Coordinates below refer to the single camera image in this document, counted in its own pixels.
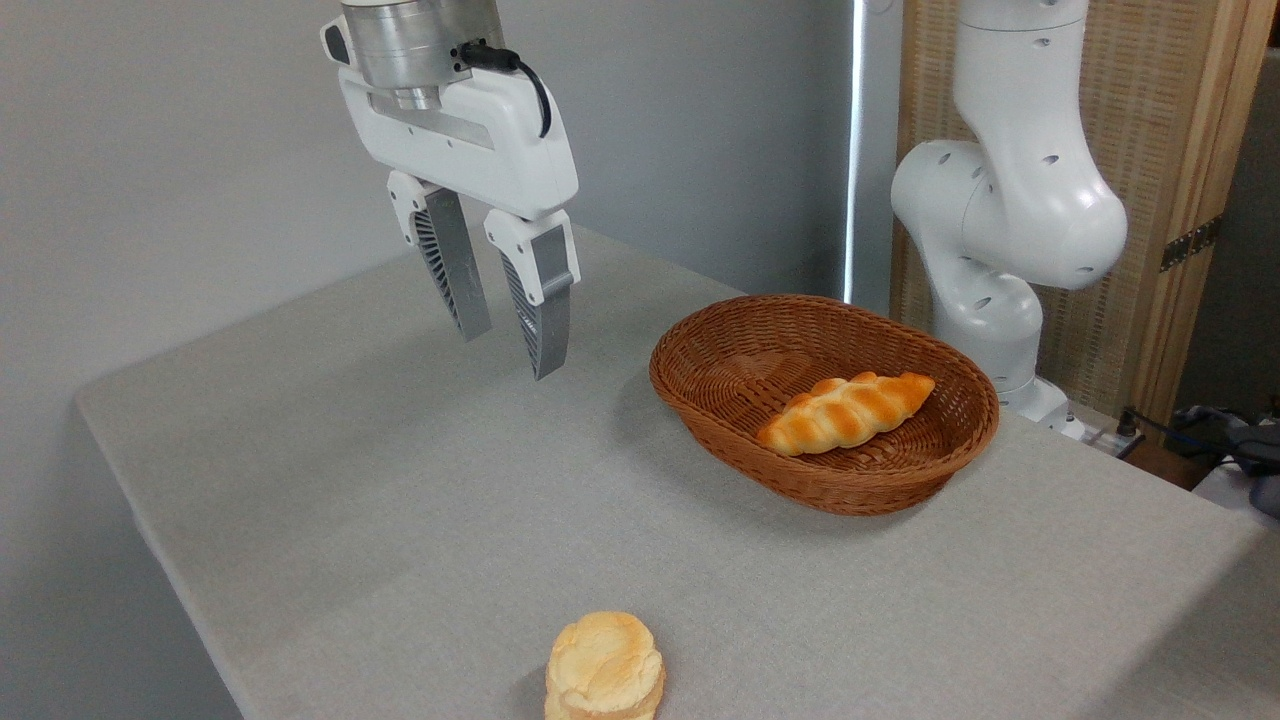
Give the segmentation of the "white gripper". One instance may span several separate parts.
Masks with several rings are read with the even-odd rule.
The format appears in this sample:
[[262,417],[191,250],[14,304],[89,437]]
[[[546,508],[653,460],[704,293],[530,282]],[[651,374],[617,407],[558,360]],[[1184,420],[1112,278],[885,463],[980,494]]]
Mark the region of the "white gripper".
[[541,136],[532,83],[493,70],[440,87],[426,110],[401,108],[357,70],[340,69],[338,78],[364,146],[396,169],[388,176],[396,219],[458,332],[471,341],[492,328],[462,193],[494,206],[484,229],[502,255],[534,378],[563,366],[571,288],[581,272],[561,210],[577,193],[579,176],[559,111],[552,110]]

